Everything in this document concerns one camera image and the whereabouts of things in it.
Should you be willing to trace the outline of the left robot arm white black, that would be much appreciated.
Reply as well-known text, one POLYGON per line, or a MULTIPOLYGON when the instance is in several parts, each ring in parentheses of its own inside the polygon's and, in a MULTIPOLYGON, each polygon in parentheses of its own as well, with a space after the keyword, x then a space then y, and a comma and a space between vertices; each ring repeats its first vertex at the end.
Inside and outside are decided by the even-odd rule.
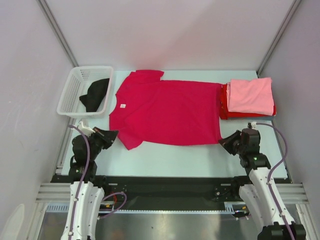
POLYGON ((117 130, 98 127, 71 126, 79 135, 71 141, 73 156, 70 159, 70 201, 62 240, 94 240, 102 200, 110 196, 111 188, 104 176, 96 177, 97 156, 112 146, 117 130))

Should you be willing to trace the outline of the magenta t shirt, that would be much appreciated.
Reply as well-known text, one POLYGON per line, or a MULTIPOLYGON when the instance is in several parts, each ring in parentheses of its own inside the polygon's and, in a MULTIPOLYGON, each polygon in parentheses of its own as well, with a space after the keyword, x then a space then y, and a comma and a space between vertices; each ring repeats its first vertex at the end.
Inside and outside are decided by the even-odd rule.
POLYGON ((163 71, 132 71, 116 92, 109 115, 132 150, 143 142, 174 146, 214 145, 221 137, 220 92, 214 82, 164 80, 163 71))

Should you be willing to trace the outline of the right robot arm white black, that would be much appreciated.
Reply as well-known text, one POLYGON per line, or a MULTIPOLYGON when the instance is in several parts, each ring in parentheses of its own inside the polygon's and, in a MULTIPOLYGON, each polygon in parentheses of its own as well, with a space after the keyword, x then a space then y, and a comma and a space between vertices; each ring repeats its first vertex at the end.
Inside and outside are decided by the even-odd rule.
POLYGON ((230 194, 248 207, 259 231, 257 239, 306 239, 304 226, 296 223, 281 198, 267 156, 260 152, 260 132, 244 128, 218 142, 229 154, 237 155, 245 169, 246 176, 233 179, 230 194))

